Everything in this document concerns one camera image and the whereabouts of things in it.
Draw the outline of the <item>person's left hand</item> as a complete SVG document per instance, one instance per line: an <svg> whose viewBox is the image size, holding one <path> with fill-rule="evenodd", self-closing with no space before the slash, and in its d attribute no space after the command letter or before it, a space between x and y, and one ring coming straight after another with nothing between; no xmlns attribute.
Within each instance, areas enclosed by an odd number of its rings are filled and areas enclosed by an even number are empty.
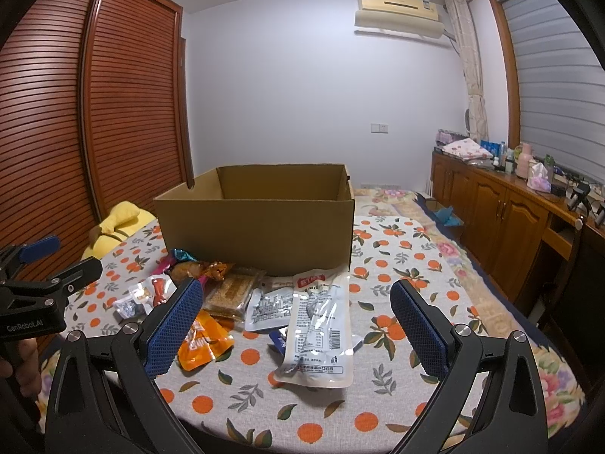
<svg viewBox="0 0 605 454"><path fill-rule="evenodd" d="M20 393L25 398L36 399L41 392L37 340L28 338L16 343L17 359L1 353L1 377L13 376L20 385Z"/></svg>

